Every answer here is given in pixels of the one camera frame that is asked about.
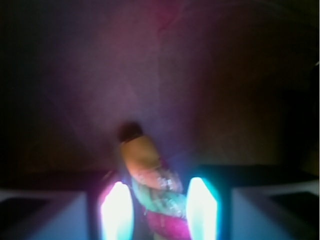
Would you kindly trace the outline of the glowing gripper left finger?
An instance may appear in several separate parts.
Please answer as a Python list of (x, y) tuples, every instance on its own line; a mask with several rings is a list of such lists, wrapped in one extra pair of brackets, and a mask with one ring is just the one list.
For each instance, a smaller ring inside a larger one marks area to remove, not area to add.
[(102, 198), (100, 207), (101, 238), (131, 240), (134, 231), (134, 207), (129, 187), (118, 181)]

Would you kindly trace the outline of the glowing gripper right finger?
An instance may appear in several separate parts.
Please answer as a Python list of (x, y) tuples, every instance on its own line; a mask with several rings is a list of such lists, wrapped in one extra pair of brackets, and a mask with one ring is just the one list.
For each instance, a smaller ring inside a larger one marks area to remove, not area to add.
[(208, 179), (193, 177), (186, 197), (186, 218), (193, 240), (216, 240), (218, 237), (220, 197)]

